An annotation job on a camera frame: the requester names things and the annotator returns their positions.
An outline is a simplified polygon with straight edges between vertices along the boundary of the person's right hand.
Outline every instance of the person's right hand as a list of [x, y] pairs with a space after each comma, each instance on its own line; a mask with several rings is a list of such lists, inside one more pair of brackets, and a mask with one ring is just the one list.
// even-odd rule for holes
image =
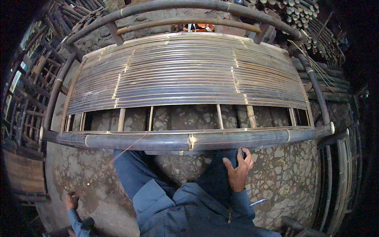
[[[243, 159], [242, 151], [246, 153], [246, 158]], [[226, 169], [228, 170], [228, 180], [230, 187], [234, 192], [240, 192], [245, 189], [245, 180], [247, 176], [247, 172], [253, 168], [254, 161], [252, 155], [247, 148], [238, 149], [237, 152], [237, 161], [238, 167], [233, 168], [232, 163], [226, 157], [222, 159]]]
[[66, 194], [66, 198], [64, 199], [64, 203], [66, 205], [66, 210], [78, 209], [79, 196], [75, 197], [74, 195], [75, 195], [75, 192], [73, 192], [73, 191]]

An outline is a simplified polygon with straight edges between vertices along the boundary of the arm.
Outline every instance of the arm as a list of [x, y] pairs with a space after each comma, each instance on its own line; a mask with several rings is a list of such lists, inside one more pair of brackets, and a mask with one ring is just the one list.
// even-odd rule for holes
[[67, 210], [67, 215], [69, 216], [72, 229], [75, 232], [75, 235], [77, 237], [89, 236], [90, 231], [84, 229], [84, 225], [83, 225], [78, 213], [76, 212], [76, 210], [74, 210], [74, 209]]
[[[242, 157], [242, 151], [246, 153], [246, 158]], [[249, 149], [238, 149], [237, 152], [238, 167], [233, 168], [228, 158], [223, 158], [225, 167], [228, 170], [228, 180], [233, 190], [231, 205], [238, 212], [240, 217], [254, 217], [255, 212], [250, 207], [249, 197], [245, 189], [245, 180], [247, 172], [253, 167], [254, 161]]]
[[88, 237], [90, 231], [84, 229], [84, 225], [76, 212], [76, 209], [78, 209], [78, 200], [79, 197], [74, 197], [74, 192], [70, 192], [66, 195], [65, 204], [66, 204], [66, 210], [67, 215], [69, 216], [71, 226], [73, 231], [75, 232], [75, 235], [77, 237]]

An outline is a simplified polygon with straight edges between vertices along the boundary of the string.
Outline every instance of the string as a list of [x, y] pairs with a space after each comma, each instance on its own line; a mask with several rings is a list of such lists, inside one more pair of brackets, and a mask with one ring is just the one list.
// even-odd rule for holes
[[78, 190], [78, 191], [75, 191], [75, 194], [73, 196], [75, 197], [78, 197], [79, 196], [79, 193], [86, 187], [89, 185], [90, 181], [92, 180], [92, 178], [95, 176], [95, 175], [99, 175], [102, 171], [104, 171], [112, 162], [114, 162], [117, 158], [119, 158], [125, 151], [129, 150], [132, 146], [134, 146], [134, 144], [136, 144], [137, 142], [139, 142], [142, 138], [144, 138], [145, 136], [147, 135], [150, 135], [150, 133], [147, 133], [145, 135], [143, 135], [142, 137], [140, 137], [137, 141], [135, 141], [132, 145], [130, 145], [128, 148], [126, 148], [123, 152], [121, 152], [120, 154], [118, 154], [117, 156], [115, 156], [112, 160], [110, 160], [101, 170], [99, 170], [98, 172], [94, 173], [90, 179], [88, 180], [88, 182], [85, 182], [83, 184], [83, 186]]

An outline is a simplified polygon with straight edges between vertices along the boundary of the leg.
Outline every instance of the leg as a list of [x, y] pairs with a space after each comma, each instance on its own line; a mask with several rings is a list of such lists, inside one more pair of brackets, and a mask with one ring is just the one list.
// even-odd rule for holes
[[[114, 150], [113, 156], [120, 154], [121, 150]], [[154, 179], [159, 186], [166, 192], [169, 198], [175, 193], [175, 189], [162, 181], [147, 166], [146, 163], [152, 161], [152, 156], [147, 156], [141, 151], [125, 151], [114, 161], [114, 166], [120, 178], [121, 184], [130, 199], [150, 180]]]
[[227, 209], [230, 205], [230, 188], [228, 173], [222, 162], [223, 157], [228, 158], [233, 167], [237, 166], [237, 149], [224, 150], [217, 153], [216, 158], [212, 160], [207, 170], [199, 177], [196, 183], [211, 197], [216, 199]]

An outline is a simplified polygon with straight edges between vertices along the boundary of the bamboo slat panel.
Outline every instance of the bamboo slat panel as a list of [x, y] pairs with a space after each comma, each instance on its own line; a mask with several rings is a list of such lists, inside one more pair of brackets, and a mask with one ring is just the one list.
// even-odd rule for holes
[[171, 33], [88, 54], [67, 115], [177, 104], [243, 104], [306, 109], [287, 55], [249, 38]]
[[43, 163], [3, 150], [10, 186], [26, 193], [46, 194]]

